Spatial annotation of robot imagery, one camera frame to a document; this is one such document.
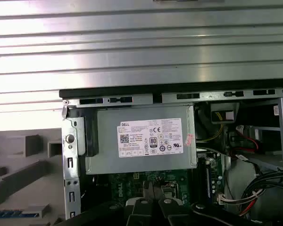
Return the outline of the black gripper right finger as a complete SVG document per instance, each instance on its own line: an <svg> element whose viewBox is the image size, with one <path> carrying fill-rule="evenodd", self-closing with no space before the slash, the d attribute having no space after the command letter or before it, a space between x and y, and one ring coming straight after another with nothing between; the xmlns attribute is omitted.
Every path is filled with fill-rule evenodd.
<svg viewBox="0 0 283 226"><path fill-rule="evenodd" d="M185 207L181 200L165 196L157 187L157 200L164 218L170 226L257 226L224 209L210 204L196 202Z"/></svg>

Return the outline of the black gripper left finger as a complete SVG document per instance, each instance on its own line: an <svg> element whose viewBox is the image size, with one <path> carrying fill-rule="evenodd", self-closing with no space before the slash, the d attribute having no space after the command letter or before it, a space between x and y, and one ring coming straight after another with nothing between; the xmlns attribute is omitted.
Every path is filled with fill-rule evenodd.
<svg viewBox="0 0 283 226"><path fill-rule="evenodd" d="M77 216L56 223L56 226L150 226L153 214L154 185L143 182L143 197L129 199L123 207L106 202Z"/></svg>

